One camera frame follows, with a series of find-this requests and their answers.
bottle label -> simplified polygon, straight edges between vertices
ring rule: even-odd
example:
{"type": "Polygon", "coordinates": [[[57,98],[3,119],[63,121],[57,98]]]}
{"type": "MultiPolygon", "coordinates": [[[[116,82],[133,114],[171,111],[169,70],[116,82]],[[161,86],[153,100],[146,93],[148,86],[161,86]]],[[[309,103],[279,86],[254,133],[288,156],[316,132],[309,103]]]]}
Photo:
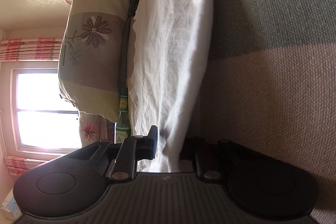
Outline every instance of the bottle label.
{"type": "Polygon", "coordinates": [[[115,143],[123,143],[131,135],[130,127],[115,127],[115,143]]]}
{"type": "Polygon", "coordinates": [[[128,112],[128,101],[127,101],[127,95],[121,95],[120,96],[120,105],[119,105],[119,111],[121,112],[128,112]]]}

white sheet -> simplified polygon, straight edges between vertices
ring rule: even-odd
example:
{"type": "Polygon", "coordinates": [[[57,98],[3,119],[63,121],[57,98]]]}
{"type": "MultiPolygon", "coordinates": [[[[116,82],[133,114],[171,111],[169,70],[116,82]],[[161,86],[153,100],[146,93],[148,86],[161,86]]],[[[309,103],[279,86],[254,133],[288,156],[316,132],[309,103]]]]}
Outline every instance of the white sheet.
{"type": "Polygon", "coordinates": [[[211,37],[213,0],[140,0],[133,88],[135,135],[157,125],[156,158],[140,170],[177,172],[191,112],[205,72],[211,37]]]}

flower print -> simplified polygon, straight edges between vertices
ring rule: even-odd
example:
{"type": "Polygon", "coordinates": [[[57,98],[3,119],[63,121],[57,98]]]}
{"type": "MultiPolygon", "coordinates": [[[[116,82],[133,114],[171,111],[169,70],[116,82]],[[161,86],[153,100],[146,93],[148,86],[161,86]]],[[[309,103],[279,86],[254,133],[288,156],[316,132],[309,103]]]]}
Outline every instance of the flower print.
{"type": "Polygon", "coordinates": [[[83,137],[87,139],[88,141],[93,140],[96,136],[96,128],[93,124],[91,123],[86,123],[82,128],[81,132],[83,132],[83,137]]]}
{"type": "Polygon", "coordinates": [[[80,49],[78,49],[77,47],[76,49],[74,49],[73,47],[70,48],[69,55],[70,55],[71,64],[73,66],[78,65],[78,60],[79,58],[82,57],[80,52],[81,52],[80,49]]]}
{"type": "Polygon", "coordinates": [[[98,48],[99,44],[104,45],[105,40],[109,39],[107,33],[112,32],[110,28],[107,28],[109,23],[106,20],[103,20],[101,16],[94,16],[86,20],[86,24],[82,25],[82,30],[84,31],[81,34],[81,39],[86,45],[92,43],[94,48],[98,48]]]}

floral pillowcase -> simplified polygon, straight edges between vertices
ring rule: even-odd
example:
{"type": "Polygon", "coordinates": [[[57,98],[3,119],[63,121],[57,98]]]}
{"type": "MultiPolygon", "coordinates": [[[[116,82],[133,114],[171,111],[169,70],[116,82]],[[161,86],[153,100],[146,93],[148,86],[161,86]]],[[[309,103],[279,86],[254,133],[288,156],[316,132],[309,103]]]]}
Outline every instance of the floral pillowcase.
{"type": "Polygon", "coordinates": [[[73,0],[61,46],[61,93],[79,111],[118,117],[117,79],[130,0],[73,0]]]}

green glass bottle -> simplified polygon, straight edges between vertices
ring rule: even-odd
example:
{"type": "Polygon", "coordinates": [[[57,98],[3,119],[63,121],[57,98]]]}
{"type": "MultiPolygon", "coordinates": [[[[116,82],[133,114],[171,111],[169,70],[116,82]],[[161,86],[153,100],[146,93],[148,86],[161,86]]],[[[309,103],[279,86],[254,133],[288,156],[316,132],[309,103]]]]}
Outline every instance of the green glass bottle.
{"type": "Polygon", "coordinates": [[[128,89],[120,89],[119,117],[115,123],[114,143],[122,143],[131,136],[131,125],[128,119],[128,89]]]}

